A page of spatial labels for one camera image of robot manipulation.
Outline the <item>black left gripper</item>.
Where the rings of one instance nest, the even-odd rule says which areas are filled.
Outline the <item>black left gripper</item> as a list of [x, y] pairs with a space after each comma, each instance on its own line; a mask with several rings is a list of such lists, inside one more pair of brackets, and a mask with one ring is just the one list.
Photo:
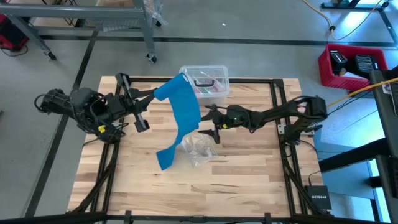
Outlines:
[[143, 91], [132, 88], [130, 78], [125, 73], [118, 73], [115, 78], [118, 86], [124, 90], [124, 94], [110, 96], [107, 99], [109, 119], [116, 121], [133, 114], [136, 119], [134, 125], [137, 131], [140, 133], [148, 130], [149, 123], [142, 117], [141, 113], [147, 111], [147, 107], [155, 98], [154, 92], [157, 88]]

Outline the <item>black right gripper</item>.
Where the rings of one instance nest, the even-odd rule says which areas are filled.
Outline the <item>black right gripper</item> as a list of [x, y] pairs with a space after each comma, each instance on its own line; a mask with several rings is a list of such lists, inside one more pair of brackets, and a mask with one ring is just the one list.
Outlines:
[[250, 129], [251, 117], [249, 111], [239, 105], [229, 105], [228, 107], [217, 106], [216, 104], [205, 106], [209, 109], [207, 115], [201, 118], [202, 121], [212, 121], [214, 129], [200, 130], [199, 133], [207, 134], [213, 138], [216, 144], [220, 143], [219, 130], [226, 124], [227, 129], [244, 127]]

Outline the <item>clear plastic bag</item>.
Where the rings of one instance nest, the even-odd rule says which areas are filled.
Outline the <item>clear plastic bag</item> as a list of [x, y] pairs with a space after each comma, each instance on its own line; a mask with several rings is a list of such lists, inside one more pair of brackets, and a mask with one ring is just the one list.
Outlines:
[[193, 167], [199, 167], [218, 156], [212, 138], [205, 134], [190, 133], [183, 138], [181, 146]]

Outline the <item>blue elastic bandage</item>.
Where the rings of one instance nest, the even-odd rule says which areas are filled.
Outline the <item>blue elastic bandage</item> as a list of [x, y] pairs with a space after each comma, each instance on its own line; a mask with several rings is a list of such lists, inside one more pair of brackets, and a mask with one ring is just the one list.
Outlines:
[[182, 142], [184, 136], [199, 128], [200, 105], [184, 73], [179, 73], [156, 89], [154, 96], [159, 101], [169, 100], [177, 124], [178, 132], [174, 143], [156, 153], [161, 170], [166, 170], [173, 164], [175, 148]]

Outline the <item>clear plastic storage box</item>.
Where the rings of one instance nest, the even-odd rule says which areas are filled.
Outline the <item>clear plastic storage box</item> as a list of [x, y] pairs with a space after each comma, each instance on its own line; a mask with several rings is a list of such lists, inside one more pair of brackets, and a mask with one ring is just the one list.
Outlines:
[[200, 105], [221, 105], [229, 95], [228, 69], [224, 65], [184, 65], [179, 70], [189, 80]]

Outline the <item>red plastic crate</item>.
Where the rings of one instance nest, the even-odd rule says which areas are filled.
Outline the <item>red plastic crate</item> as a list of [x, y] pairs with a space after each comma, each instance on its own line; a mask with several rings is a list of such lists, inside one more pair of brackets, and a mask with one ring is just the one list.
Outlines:
[[341, 67], [347, 71], [347, 65], [354, 65], [355, 56], [370, 56], [377, 64], [378, 70], [387, 70], [387, 63], [385, 60], [384, 53], [379, 48], [372, 47], [357, 47], [350, 45], [341, 44], [327, 44], [324, 51], [318, 58], [320, 81], [323, 86], [340, 88], [345, 90], [358, 90], [370, 85], [369, 77], [363, 78], [351, 78], [339, 76], [337, 69], [334, 68], [336, 62], [331, 56], [332, 52], [338, 52], [344, 56], [348, 61]]

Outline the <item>black tool battery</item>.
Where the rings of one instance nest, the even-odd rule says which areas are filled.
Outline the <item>black tool battery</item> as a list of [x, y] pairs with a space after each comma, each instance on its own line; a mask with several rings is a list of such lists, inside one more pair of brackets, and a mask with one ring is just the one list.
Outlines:
[[344, 55], [340, 54], [339, 51], [331, 50], [330, 61], [333, 73], [335, 75], [339, 75], [342, 69], [344, 69], [348, 60]]

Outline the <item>red tool case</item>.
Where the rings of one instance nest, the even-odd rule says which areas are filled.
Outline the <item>red tool case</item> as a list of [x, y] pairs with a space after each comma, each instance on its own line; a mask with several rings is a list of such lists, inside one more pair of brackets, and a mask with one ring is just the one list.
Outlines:
[[28, 36], [19, 30], [8, 17], [0, 14], [0, 49], [20, 51], [28, 40]]

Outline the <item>black ribbed charger block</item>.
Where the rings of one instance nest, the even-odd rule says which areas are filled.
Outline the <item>black ribbed charger block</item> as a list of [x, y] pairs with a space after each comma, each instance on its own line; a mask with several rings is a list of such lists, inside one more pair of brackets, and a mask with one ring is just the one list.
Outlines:
[[372, 70], [378, 70], [379, 65], [377, 64], [374, 57], [369, 55], [355, 55], [355, 65], [357, 71], [361, 73], [369, 73]]

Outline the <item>black side desk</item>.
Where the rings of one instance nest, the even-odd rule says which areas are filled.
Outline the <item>black side desk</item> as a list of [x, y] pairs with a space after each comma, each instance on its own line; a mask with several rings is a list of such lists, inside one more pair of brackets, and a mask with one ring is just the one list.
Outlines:
[[373, 88], [379, 117], [381, 119], [384, 137], [369, 144], [343, 152], [320, 162], [320, 170], [328, 172], [351, 164], [375, 158], [379, 175], [371, 177], [369, 183], [373, 187], [382, 187], [389, 218], [393, 224], [398, 224], [398, 101], [392, 100], [392, 95], [385, 94], [383, 81], [398, 86], [398, 65], [391, 70], [373, 70], [370, 81]]

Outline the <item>black floor stand base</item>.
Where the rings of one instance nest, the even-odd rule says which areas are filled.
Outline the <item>black floor stand base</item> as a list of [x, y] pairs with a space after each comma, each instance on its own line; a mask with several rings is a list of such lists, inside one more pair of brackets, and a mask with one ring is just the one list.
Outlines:
[[354, 34], [371, 15], [381, 17], [382, 23], [386, 27], [393, 46], [398, 49], [398, 30], [387, 17], [385, 9], [391, 0], [372, 0], [370, 4], [361, 4], [361, 0], [328, 0], [318, 7], [312, 7], [316, 13], [326, 19], [328, 24], [327, 34], [333, 41], [343, 41]]

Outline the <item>grey metal frame workbench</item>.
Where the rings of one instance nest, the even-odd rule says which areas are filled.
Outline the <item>grey metal frame workbench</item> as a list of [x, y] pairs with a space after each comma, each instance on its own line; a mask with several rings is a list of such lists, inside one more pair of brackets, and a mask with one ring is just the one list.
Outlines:
[[162, 3], [157, 0], [96, 0], [93, 6], [77, 5], [75, 0], [61, 0], [59, 4], [8, 3], [0, 0], [0, 14], [5, 15], [26, 37], [35, 43], [50, 60], [56, 60], [50, 47], [40, 37], [40, 29], [59, 29], [59, 26], [35, 26], [26, 18], [61, 18], [68, 25], [64, 29], [93, 32], [141, 32], [147, 49], [146, 58], [157, 62], [152, 26], [166, 22], [161, 15]]

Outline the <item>black Netgear network switch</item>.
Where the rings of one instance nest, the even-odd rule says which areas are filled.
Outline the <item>black Netgear network switch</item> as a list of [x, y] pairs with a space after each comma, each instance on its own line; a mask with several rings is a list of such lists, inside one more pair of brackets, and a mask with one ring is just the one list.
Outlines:
[[327, 186], [307, 185], [305, 186], [305, 190], [318, 209], [331, 210], [331, 202]]

